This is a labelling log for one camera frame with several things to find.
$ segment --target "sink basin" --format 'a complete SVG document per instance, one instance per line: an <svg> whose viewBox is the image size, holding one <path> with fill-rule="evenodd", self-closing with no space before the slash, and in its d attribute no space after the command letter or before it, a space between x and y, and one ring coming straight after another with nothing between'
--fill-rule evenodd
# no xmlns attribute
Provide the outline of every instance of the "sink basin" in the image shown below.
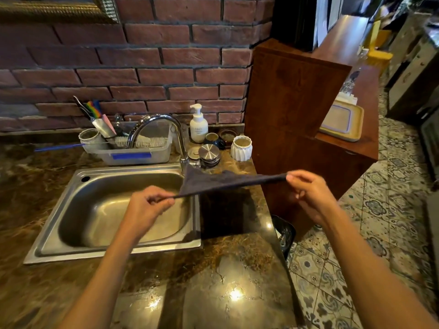
<svg viewBox="0 0 439 329"><path fill-rule="evenodd" d="M24 263L100 257L122 221L131 194L150 185L178 193L179 164L78 170ZM201 246L198 196L177 199L133 249L147 253Z"/></svg>

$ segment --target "white vase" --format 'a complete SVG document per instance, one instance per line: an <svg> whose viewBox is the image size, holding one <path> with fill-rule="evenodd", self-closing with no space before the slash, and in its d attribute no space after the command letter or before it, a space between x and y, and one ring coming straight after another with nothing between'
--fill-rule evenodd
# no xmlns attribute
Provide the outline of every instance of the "white vase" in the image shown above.
<svg viewBox="0 0 439 329"><path fill-rule="evenodd" d="M250 142L250 144L247 146L240 146L236 144L236 140L240 138L247 139ZM252 150L253 150L252 140L247 136L239 135L233 139L232 148L230 149L230 154L234 160L245 161L251 158Z"/></svg>

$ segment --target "faucet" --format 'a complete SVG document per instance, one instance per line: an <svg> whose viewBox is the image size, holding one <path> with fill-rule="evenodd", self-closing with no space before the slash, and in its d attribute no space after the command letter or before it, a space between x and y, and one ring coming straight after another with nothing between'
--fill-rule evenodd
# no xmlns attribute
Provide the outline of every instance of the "faucet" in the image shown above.
<svg viewBox="0 0 439 329"><path fill-rule="evenodd" d="M181 126L180 121L178 121L173 116L169 114L155 114L155 115L147 115L141 118L134 128L129 132L128 141L126 143L126 149L133 149L136 143L137 137L139 136L141 130L151 122L157 120L168 120L170 121L175 128L177 129L177 137L178 137L178 145L180 146L180 165L183 173L186 171L185 167L189 165L189 157L187 156L186 148L184 146L184 138L183 138L183 128Z"/></svg>

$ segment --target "dark gray cloth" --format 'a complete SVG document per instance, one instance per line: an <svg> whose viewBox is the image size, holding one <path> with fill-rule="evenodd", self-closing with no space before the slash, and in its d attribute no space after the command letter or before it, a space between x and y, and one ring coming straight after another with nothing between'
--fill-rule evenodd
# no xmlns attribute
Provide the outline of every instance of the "dark gray cloth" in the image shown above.
<svg viewBox="0 0 439 329"><path fill-rule="evenodd" d="M286 173L277 175L241 175L231 171L223 171L220 174L207 174L192 166L187 166L184 173L183 185L178 195L174 198L191 196L212 190L223 190L244 186L260 185L267 182L285 180Z"/></svg>

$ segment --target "red brick wall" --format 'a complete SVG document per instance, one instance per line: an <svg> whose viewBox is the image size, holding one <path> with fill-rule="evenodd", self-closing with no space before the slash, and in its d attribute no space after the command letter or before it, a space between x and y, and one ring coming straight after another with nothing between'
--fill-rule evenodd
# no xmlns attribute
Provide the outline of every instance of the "red brick wall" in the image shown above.
<svg viewBox="0 0 439 329"><path fill-rule="evenodd" d="M0 26L0 132L87 125L72 103L107 115L244 118L252 48L274 0L116 0L122 25ZM137 119L126 116L126 119Z"/></svg>

